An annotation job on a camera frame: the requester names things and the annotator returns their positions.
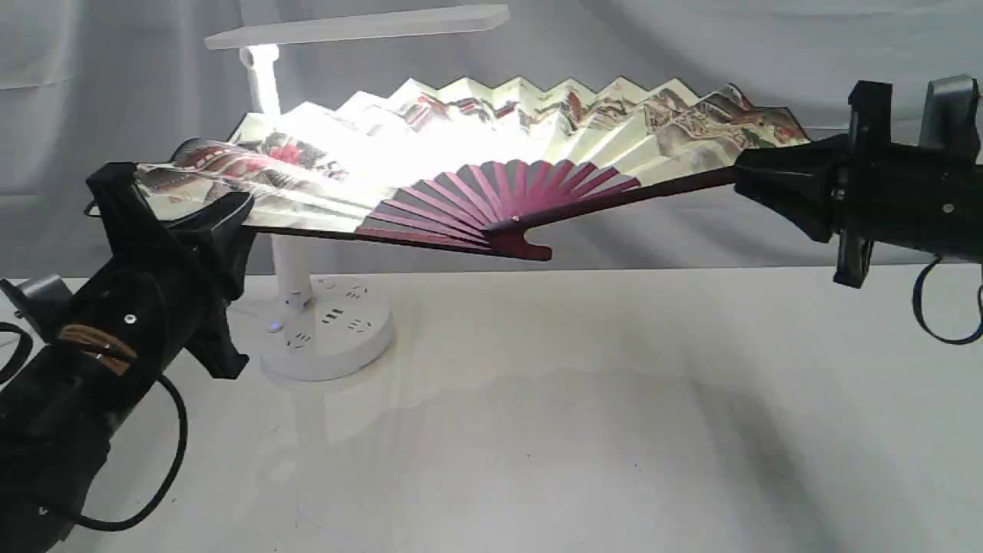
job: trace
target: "folding fan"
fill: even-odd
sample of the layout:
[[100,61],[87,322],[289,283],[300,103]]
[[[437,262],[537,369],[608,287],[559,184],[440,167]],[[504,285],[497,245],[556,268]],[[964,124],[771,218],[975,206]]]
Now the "folding fan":
[[335,111],[248,114],[228,143],[191,140],[138,176],[161,219],[246,190],[248,224],[266,232],[545,260],[526,229],[728,184],[712,169],[744,149],[806,140],[787,109],[755,107],[734,86],[700,98],[678,80],[598,93],[572,80],[546,92],[524,79],[409,81]]

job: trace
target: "brown label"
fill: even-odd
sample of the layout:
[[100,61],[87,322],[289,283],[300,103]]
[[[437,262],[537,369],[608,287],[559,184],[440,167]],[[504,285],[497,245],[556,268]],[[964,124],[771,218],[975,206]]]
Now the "brown label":
[[[120,339],[107,334],[100,329],[94,329],[93,327],[87,327],[86,325],[65,325],[65,327],[62,328],[61,335],[59,335],[58,338],[63,341],[73,341],[75,343],[83,343],[85,345],[94,345],[96,347],[104,348],[110,353],[122,353],[130,357],[137,356],[137,353]],[[109,370],[113,371],[119,376],[123,376],[127,369],[130,368],[130,363],[122,359],[116,359],[114,357],[109,357],[108,355],[102,355],[100,353],[90,351],[84,351],[84,354],[94,357]]]

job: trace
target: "white table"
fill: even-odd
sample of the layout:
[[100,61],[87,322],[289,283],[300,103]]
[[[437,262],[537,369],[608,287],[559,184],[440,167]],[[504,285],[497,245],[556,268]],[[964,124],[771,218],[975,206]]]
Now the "white table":
[[[283,385],[182,354],[171,494],[60,551],[979,551],[983,345],[921,333],[916,273],[861,291],[831,269],[374,276],[398,334],[381,361]],[[975,325],[978,282],[933,276],[940,331]],[[135,512],[176,426],[151,391],[86,513]]]

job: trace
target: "fabric backdrop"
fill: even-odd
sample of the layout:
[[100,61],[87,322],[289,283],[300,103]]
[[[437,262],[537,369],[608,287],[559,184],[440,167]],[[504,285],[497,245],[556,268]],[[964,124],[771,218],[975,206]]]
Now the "fabric backdrop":
[[[247,24],[454,5],[447,0],[7,0],[0,6],[0,257],[5,277],[87,276],[108,259],[81,215],[84,179],[107,160],[161,160],[183,140],[224,138],[249,107],[231,51],[208,34]],[[926,83],[983,72],[976,0],[512,0],[495,30],[282,49],[284,108],[386,95],[407,78],[461,76],[541,88],[618,76],[697,92],[734,82],[790,106],[813,138],[842,129],[858,79],[892,82],[896,137],[916,139]],[[643,203],[542,229],[555,260],[527,264],[312,240],[324,273],[830,265],[811,243],[730,190]],[[879,263],[925,256],[879,245]],[[252,272],[271,269],[268,239]]]

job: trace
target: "white desk lamp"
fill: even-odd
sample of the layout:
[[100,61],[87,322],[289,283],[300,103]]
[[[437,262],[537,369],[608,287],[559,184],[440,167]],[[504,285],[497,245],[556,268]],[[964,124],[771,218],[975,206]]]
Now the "white desk lamp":
[[[273,25],[213,34],[209,50],[237,48],[249,76],[253,110],[280,114],[273,62],[280,44],[332,42],[392,36],[487,31],[508,21],[504,5],[460,6]],[[320,278],[312,285],[304,238],[272,236],[277,305],[262,360],[281,376],[330,380],[351,374],[392,343],[392,315],[385,296],[353,277]]]

